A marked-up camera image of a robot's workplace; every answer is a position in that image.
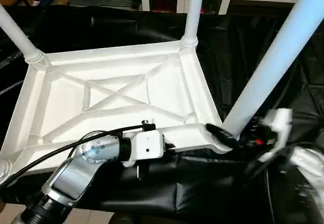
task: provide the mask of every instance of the tile floor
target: tile floor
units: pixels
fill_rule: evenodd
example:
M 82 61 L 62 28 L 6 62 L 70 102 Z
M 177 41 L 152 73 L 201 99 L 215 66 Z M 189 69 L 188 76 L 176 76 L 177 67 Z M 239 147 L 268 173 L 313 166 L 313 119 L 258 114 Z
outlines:
M 24 209 L 23 205 L 7 204 L 3 212 L 0 213 L 0 223 L 10 224 Z M 108 224 L 112 215 L 112 212 L 73 209 L 64 224 Z

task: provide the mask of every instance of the white vertical post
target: white vertical post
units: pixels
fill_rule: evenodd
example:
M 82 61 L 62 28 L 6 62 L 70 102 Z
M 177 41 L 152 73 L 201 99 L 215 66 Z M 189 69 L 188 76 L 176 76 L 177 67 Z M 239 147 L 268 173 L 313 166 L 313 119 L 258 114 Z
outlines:
M 16 22 L 0 4 L 0 27 L 24 54 L 27 61 L 33 62 L 42 57 L 42 52 L 28 39 Z
M 186 29 L 182 37 L 182 43 L 187 47 L 196 46 L 198 43 L 197 29 L 202 2 L 203 0 L 190 0 Z
M 324 18 L 324 0 L 298 0 L 222 128 L 239 136 Z

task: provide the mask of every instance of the red object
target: red object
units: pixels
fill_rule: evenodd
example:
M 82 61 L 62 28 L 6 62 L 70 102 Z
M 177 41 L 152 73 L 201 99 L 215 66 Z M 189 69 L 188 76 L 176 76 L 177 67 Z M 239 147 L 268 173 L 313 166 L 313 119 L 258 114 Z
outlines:
M 264 141 L 260 140 L 260 139 L 256 139 L 255 143 L 258 145 L 264 144 Z

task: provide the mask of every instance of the white tray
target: white tray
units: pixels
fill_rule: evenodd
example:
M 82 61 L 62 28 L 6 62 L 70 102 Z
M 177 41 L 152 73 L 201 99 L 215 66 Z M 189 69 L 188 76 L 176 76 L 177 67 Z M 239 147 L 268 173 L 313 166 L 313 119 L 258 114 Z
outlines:
M 203 125 L 221 120 L 194 48 L 175 41 L 46 56 L 46 65 L 29 65 L 0 152 L 10 173 L 90 131 L 142 120 L 154 120 L 177 151 L 223 152 Z M 68 153 L 29 173 L 52 170 Z

